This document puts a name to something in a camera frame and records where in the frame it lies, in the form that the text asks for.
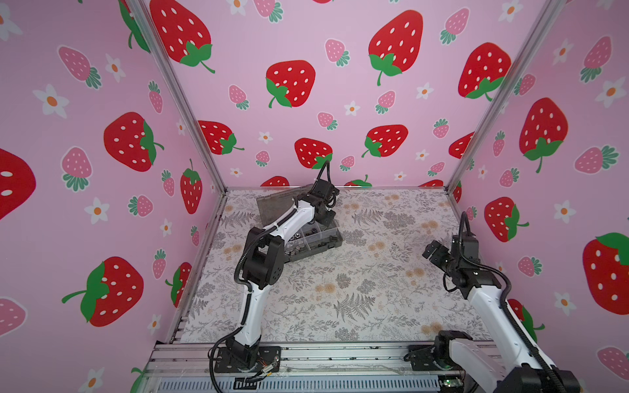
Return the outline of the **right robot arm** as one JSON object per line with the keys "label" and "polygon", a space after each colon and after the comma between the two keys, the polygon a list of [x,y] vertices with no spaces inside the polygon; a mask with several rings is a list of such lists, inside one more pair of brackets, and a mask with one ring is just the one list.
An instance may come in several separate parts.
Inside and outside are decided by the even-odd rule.
{"label": "right robot arm", "polygon": [[457,234],[449,247],[434,240],[423,257],[450,278],[481,317],[501,355],[495,361],[473,338],[461,331],[440,331],[431,346],[410,346],[404,360],[415,368],[435,366],[441,370],[459,367],[484,392],[578,392],[574,374],[561,370],[535,343],[507,296],[508,277],[481,263],[478,239],[462,214]]}

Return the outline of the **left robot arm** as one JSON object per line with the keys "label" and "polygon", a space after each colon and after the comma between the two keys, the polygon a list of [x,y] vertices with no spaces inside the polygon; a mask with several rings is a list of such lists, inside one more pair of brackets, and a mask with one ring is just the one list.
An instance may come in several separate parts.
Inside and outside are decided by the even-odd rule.
{"label": "left robot arm", "polygon": [[273,285],[283,273],[287,257],[285,246],[307,224],[332,224],[339,190],[331,180],[330,165],[325,163],[311,188],[293,198],[290,207],[278,219],[247,234],[243,253],[234,270],[235,283],[242,285],[240,320],[237,328],[217,342],[224,342],[227,354],[239,368],[251,369],[257,363],[261,320]]}

